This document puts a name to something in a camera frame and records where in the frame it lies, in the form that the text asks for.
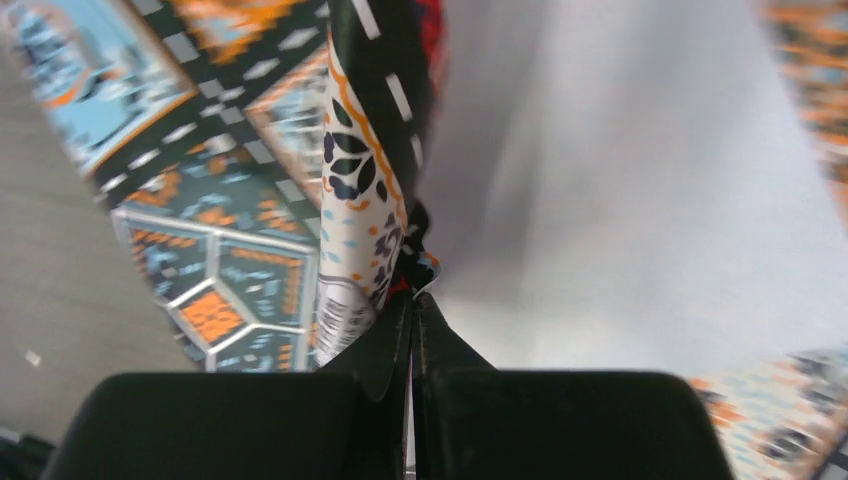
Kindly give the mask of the colourful patterned placemat cloth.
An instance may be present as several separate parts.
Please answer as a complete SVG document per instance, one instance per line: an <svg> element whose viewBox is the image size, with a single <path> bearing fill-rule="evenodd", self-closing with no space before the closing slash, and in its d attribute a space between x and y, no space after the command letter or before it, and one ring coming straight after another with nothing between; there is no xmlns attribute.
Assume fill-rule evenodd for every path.
<svg viewBox="0 0 848 480"><path fill-rule="evenodd" d="M141 276L55 331L69 382L5 479L343 479L326 364L431 294L493 371L430 378L437 479L847 475L843 1L5 1L1 68Z"/></svg>

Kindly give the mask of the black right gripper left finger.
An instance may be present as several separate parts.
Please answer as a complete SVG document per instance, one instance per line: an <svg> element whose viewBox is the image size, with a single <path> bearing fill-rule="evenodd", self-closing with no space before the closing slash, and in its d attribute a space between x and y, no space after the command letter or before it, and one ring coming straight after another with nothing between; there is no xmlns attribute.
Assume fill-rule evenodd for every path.
<svg viewBox="0 0 848 480"><path fill-rule="evenodd" d="M360 338L321 368L356 386L343 479L403 479L409 426L412 297L396 294Z"/></svg>

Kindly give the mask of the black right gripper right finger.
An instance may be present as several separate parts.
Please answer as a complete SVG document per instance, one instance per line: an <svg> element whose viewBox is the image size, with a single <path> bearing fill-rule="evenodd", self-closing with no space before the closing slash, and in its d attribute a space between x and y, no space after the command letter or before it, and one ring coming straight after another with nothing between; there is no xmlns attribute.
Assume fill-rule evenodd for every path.
<svg viewBox="0 0 848 480"><path fill-rule="evenodd" d="M431 294L419 295L415 305L411 343L414 470L418 479L437 479L442 463L440 427L430 378L453 370L493 371L495 367L448 325Z"/></svg>

